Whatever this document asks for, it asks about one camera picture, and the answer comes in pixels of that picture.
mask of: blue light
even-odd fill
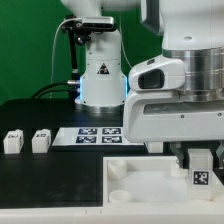
[[[82,80],[82,76],[81,76],[81,78],[80,78],[80,87],[79,87],[79,89],[80,89],[80,94],[79,94],[80,100],[82,100],[82,84],[83,84],[83,80]]]
[[[128,78],[127,76],[125,76],[125,94],[126,94],[126,98],[128,96]]]

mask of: black table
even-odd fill
[[[103,205],[103,157],[147,155],[144,146],[51,146],[33,154],[36,130],[60,127],[121,127],[123,114],[89,114],[68,100],[12,100],[0,107],[0,209]],[[24,132],[18,155],[5,155],[10,130]]]

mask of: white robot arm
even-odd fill
[[[101,16],[105,11],[125,11],[139,5],[140,0],[61,0],[76,17]]]
[[[140,0],[61,0],[82,26],[113,25],[113,18],[103,17],[102,10],[123,11],[136,7]],[[90,112],[113,112],[126,100],[126,76],[121,71],[121,35],[93,32],[86,43],[86,71],[80,80],[80,98],[76,105]]]
[[[146,23],[153,18],[147,18],[153,2],[142,0]],[[164,31],[163,54],[130,72],[126,137],[132,142],[222,140],[224,1],[160,0],[155,18],[157,33]]]

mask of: small white cube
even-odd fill
[[[51,132],[48,129],[36,131],[32,139],[33,153],[47,153],[51,144]]]
[[[24,144],[23,131],[9,131],[3,142],[5,154],[19,154]]]

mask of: cable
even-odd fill
[[[53,43],[53,50],[52,50],[52,58],[51,58],[51,84],[54,81],[54,67],[55,67],[55,52],[56,52],[56,43],[58,39],[58,33],[60,28],[67,22],[72,22],[72,21],[80,21],[80,18],[72,18],[72,19],[66,19],[64,20],[57,28],[54,36],[54,43]]]
[[[56,83],[47,85],[47,86],[41,88],[40,90],[38,90],[35,94],[33,94],[31,99],[35,99],[39,94],[41,94],[42,92],[44,92],[47,89],[51,89],[51,88],[56,87],[56,86],[65,86],[65,85],[67,85],[67,82],[56,82]]]
[[[74,91],[70,89],[55,89],[55,90],[47,90],[41,94],[36,99],[40,99],[43,95],[48,94],[48,93],[56,93],[56,92],[69,92],[69,91]]]
[[[128,60],[128,57],[126,55],[126,51],[125,51],[125,48],[124,48],[123,34],[122,34],[122,28],[121,28],[121,14],[119,15],[119,20],[120,20],[120,27],[119,28],[120,28],[120,33],[121,33],[121,47],[122,47],[122,51],[123,51],[124,58],[125,58],[126,62],[128,63],[129,67],[132,69],[132,65],[131,65],[131,63]]]

